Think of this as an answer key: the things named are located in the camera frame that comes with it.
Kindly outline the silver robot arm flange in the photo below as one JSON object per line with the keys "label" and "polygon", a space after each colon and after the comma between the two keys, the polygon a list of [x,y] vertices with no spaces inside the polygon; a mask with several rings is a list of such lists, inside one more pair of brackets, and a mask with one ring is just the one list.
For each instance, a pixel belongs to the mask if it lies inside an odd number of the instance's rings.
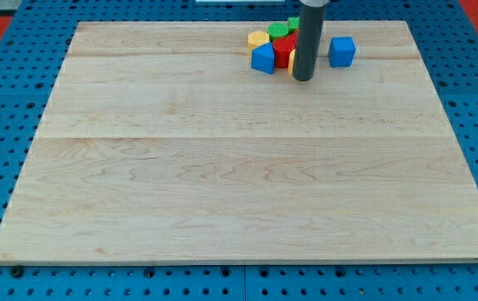
{"label": "silver robot arm flange", "polygon": [[310,8],[321,8],[326,6],[330,0],[300,0],[302,5],[308,6]]}

